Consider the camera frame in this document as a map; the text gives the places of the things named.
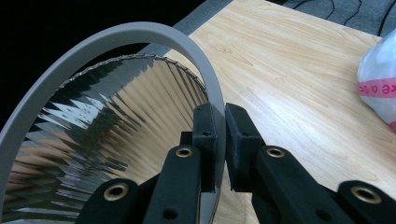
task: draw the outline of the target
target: white plastic bag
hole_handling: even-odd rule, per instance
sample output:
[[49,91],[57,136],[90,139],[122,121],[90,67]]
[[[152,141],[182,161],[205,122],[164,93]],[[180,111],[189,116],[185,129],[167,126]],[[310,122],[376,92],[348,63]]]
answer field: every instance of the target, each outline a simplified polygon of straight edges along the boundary
[[396,132],[396,29],[361,58],[358,81],[361,99]]

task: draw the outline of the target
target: gray floor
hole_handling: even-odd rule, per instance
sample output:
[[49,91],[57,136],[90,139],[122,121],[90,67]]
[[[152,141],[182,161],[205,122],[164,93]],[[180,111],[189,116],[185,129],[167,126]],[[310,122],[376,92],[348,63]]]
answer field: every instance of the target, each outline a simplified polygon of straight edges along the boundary
[[396,28],[395,0],[289,0],[284,7],[363,32],[385,36]]
[[[385,36],[396,29],[396,0],[269,0],[324,20]],[[174,27],[191,34],[232,0],[206,0]],[[164,55],[169,48],[151,44],[141,52]]]

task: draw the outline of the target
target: metallic reflector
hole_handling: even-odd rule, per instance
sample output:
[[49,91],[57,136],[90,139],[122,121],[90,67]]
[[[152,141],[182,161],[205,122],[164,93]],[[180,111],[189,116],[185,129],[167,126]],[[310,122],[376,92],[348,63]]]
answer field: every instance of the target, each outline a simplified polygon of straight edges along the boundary
[[207,103],[202,82],[164,57],[129,55],[68,79],[38,114],[7,184],[3,222],[74,222],[102,183],[137,184],[161,171],[193,109]]

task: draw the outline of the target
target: wooden table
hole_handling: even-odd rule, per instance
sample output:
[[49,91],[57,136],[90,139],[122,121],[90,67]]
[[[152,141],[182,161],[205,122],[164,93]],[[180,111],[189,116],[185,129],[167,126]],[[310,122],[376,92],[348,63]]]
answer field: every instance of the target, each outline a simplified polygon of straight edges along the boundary
[[[396,133],[359,96],[361,56],[380,38],[261,0],[234,0],[190,35],[224,101],[319,184],[358,179],[396,199]],[[166,56],[196,69],[178,53]],[[223,181],[216,223],[254,223],[249,195]]]

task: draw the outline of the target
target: gray rim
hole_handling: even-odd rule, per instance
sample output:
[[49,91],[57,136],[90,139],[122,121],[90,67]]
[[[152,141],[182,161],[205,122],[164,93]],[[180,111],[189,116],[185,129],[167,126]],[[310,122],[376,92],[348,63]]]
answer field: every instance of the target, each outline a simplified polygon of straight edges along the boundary
[[175,49],[188,58],[204,80],[218,141],[216,143],[216,192],[201,198],[201,223],[212,221],[219,199],[225,158],[224,103],[216,74],[201,49],[174,28],[153,22],[131,22],[92,35],[66,52],[22,98],[0,135],[0,211],[3,211],[8,176],[24,136],[51,95],[91,59],[111,49],[135,43],[157,43]]

